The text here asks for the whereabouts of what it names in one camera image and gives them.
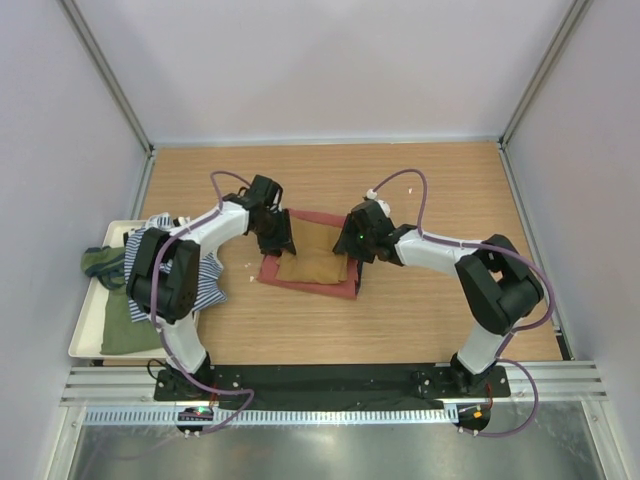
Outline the red graphic tank top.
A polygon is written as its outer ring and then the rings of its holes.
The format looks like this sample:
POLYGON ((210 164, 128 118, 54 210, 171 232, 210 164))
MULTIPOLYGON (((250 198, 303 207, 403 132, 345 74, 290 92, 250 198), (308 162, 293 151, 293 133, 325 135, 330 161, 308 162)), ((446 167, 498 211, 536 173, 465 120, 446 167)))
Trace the red graphic tank top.
MULTIPOLYGON (((338 227, 340 230, 342 229, 342 225, 345 220, 345 218, 340 215, 315 211, 291 209, 289 213, 291 219, 298 218, 319 224, 331 225, 338 227)), ((288 288, 306 293, 313 293, 349 300, 354 300, 357 298, 361 280, 361 265, 358 263, 358 261, 346 255, 348 257, 347 280, 337 285, 319 285, 278 280, 276 278, 276 273, 278 270, 277 260, 280 258, 280 256, 266 255, 263 257, 257 276, 257 280, 259 282, 267 285, 288 288)))

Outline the tan brown tank top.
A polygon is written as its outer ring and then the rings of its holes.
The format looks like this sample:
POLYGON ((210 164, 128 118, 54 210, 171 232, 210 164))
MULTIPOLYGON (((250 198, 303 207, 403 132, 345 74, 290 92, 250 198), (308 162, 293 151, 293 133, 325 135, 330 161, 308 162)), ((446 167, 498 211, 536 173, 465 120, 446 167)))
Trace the tan brown tank top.
POLYGON ((338 227, 292 218, 295 254, 283 250, 276 278, 286 282, 337 285, 347 280, 348 257, 333 251, 338 227))

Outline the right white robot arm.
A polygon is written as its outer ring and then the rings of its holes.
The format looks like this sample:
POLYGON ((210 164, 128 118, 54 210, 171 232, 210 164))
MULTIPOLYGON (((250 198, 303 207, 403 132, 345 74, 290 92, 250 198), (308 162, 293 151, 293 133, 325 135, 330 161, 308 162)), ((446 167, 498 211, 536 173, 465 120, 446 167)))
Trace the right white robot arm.
POLYGON ((516 324, 544 299, 532 264, 502 235, 484 242, 422 233, 396 226, 387 205, 366 200, 346 216, 333 251, 359 261, 422 267, 458 279, 475 325, 452 356, 450 381, 459 394, 482 389, 516 324))

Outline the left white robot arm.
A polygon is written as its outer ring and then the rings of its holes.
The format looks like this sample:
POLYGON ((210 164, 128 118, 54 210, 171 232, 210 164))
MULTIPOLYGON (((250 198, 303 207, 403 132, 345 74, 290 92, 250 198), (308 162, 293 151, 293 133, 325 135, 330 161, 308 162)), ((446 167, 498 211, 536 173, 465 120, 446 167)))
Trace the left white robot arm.
POLYGON ((185 225, 146 229, 126 285, 127 296, 158 333, 169 371, 179 374, 178 389, 192 400, 204 398, 213 386, 210 356, 192 319, 201 260, 250 233, 264 255, 295 252, 279 183, 256 175, 236 193, 216 193, 217 206, 185 225))

